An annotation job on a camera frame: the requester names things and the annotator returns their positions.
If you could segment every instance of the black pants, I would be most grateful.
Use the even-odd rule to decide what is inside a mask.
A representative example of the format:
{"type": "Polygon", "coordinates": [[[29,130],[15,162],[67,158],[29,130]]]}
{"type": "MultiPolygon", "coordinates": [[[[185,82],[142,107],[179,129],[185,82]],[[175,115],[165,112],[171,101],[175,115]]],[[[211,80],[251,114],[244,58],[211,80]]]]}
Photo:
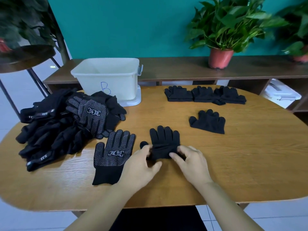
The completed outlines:
{"type": "Polygon", "coordinates": [[[207,231],[195,206],[123,209],[110,231],[207,231]]]}

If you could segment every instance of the box handle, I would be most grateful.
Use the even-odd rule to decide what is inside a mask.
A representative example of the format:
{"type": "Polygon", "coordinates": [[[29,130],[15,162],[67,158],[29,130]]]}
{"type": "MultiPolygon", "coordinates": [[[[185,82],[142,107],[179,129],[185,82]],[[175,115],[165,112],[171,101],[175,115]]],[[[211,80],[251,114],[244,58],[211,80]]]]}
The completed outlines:
{"type": "Polygon", "coordinates": [[[143,71],[143,65],[138,67],[137,75],[140,76],[142,71],[143,71]]]}

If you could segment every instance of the table leg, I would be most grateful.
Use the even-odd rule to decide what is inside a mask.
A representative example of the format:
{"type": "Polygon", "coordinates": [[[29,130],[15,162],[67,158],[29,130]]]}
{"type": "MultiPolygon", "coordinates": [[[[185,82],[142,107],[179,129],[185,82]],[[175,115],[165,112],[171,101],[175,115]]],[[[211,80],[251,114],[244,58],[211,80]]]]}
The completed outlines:
{"type": "Polygon", "coordinates": [[[249,203],[240,203],[240,204],[237,204],[237,205],[239,205],[240,208],[244,210],[249,205],[249,203]]]}
{"type": "Polygon", "coordinates": [[[39,90],[41,91],[41,93],[43,94],[43,96],[46,97],[46,95],[43,92],[43,90],[47,93],[47,95],[50,95],[50,92],[45,87],[44,83],[39,79],[39,77],[34,72],[34,70],[32,68],[30,68],[30,69],[27,69],[27,71],[28,71],[29,75],[31,76],[31,78],[33,79],[33,81],[35,82],[35,84],[37,85],[37,87],[39,88],[39,90]]]}
{"type": "Polygon", "coordinates": [[[79,218],[85,211],[72,211],[72,213],[79,218]]]}
{"type": "Polygon", "coordinates": [[[61,67],[61,66],[58,64],[58,62],[57,62],[53,57],[51,57],[50,59],[55,63],[55,65],[56,65],[58,68],[61,67]]]}
{"type": "Polygon", "coordinates": [[[16,106],[15,106],[13,100],[11,99],[9,93],[8,93],[7,90],[5,89],[5,87],[4,87],[4,85],[3,85],[2,81],[1,81],[1,79],[0,79],[0,87],[1,87],[1,89],[2,89],[2,91],[3,91],[3,93],[5,94],[7,100],[10,102],[10,104],[11,104],[13,110],[15,111],[16,115],[18,116],[19,120],[20,120],[20,113],[18,112],[18,109],[16,108],[16,106]]]}

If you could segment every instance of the storage box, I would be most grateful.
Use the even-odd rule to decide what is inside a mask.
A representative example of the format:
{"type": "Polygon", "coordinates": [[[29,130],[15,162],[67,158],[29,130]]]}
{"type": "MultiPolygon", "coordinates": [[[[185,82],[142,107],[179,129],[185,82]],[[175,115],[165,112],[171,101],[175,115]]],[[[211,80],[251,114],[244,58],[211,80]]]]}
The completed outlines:
{"type": "Polygon", "coordinates": [[[302,97],[299,93],[277,79],[271,80],[264,92],[261,93],[261,96],[283,108],[287,108],[295,100],[299,100],[302,97]]]}
{"type": "Polygon", "coordinates": [[[143,66],[137,58],[89,58],[76,66],[71,74],[84,92],[92,95],[103,91],[118,100],[133,100],[137,93],[137,76],[143,66]]]}

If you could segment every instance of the metal stool leg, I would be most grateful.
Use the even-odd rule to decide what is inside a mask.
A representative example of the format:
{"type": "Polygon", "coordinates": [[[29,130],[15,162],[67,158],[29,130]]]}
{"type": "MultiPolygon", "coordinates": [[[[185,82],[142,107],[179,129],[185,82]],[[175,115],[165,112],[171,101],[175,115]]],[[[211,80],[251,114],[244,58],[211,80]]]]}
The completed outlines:
{"type": "Polygon", "coordinates": [[[3,85],[2,81],[1,81],[1,79],[0,79],[0,87],[1,87],[1,89],[2,89],[2,91],[3,91],[3,93],[5,94],[7,100],[10,102],[10,104],[11,104],[13,110],[16,112],[16,114],[17,114],[19,120],[21,120],[21,119],[20,119],[20,113],[18,112],[18,109],[16,108],[16,106],[15,106],[13,100],[11,99],[9,93],[8,93],[7,90],[5,89],[5,87],[4,87],[4,85],[3,85]]]}
{"type": "Polygon", "coordinates": [[[57,66],[58,68],[61,67],[61,66],[58,64],[58,62],[57,62],[53,57],[51,57],[50,59],[56,64],[56,66],[57,66]]]}
{"type": "Polygon", "coordinates": [[[45,93],[42,91],[42,89],[47,93],[47,95],[50,95],[50,92],[48,91],[48,89],[45,87],[44,83],[39,79],[39,77],[37,76],[37,74],[34,72],[34,70],[32,68],[27,69],[29,75],[32,77],[33,81],[36,80],[35,84],[37,85],[37,87],[40,89],[41,93],[43,94],[44,97],[46,97],[45,93]]]}

